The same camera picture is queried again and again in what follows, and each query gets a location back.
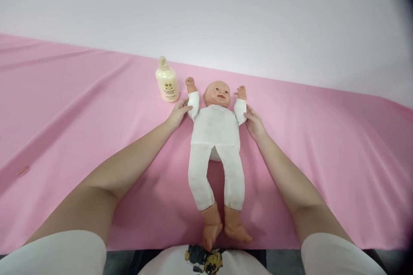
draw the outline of printed graphic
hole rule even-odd
[[[222,267],[222,253],[224,251],[225,249],[214,249],[212,252],[208,252],[199,245],[189,245],[185,252],[185,260],[195,264],[192,269],[194,272],[214,275]]]

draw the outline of white wall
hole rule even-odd
[[[0,32],[413,107],[405,0],[0,0]]]

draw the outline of cream-colored bottle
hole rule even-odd
[[[166,63],[164,56],[159,57],[159,68],[156,70],[156,79],[162,98],[167,102],[175,102],[179,99],[178,81],[176,73]]]

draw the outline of doll face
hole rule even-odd
[[[229,86],[222,81],[210,83],[205,90],[203,100],[205,101],[206,106],[216,104],[222,107],[229,107],[231,104]]]

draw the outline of pink sheet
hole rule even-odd
[[[193,76],[216,79],[248,102],[269,134],[319,189],[361,248],[404,248],[412,217],[413,111],[379,97],[170,63],[181,97]],[[157,60],[0,35],[0,254],[21,246],[104,159],[169,115],[157,89]],[[108,249],[199,243],[202,220],[188,186],[192,121],[165,144],[119,205]],[[254,241],[224,235],[217,246],[298,248],[291,216],[245,125],[240,127]],[[16,173],[29,165],[29,171]],[[222,209],[223,169],[208,178]]]

